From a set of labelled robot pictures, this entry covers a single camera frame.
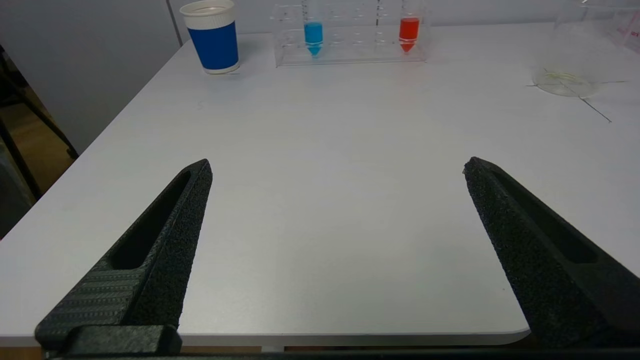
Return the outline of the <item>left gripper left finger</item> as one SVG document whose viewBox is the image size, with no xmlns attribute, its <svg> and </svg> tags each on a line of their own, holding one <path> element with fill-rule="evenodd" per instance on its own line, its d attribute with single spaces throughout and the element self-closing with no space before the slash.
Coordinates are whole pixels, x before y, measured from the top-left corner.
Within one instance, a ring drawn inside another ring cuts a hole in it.
<svg viewBox="0 0 640 360">
<path fill-rule="evenodd" d="M 48 351 L 80 326 L 179 325 L 213 173 L 183 168 L 35 328 Z"/>
</svg>

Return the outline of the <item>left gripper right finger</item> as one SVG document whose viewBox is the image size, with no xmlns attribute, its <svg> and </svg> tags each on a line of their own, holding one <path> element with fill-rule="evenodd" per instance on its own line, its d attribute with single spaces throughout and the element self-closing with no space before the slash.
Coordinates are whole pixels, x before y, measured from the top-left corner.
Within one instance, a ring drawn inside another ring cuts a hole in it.
<svg viewBox="0 0 640 360">
<path fill-rule="evenodd" d="M 640 281 L 496 164 L 462 171 L 530 331 L 546 347 L 639 347 Z"/>
</svg>

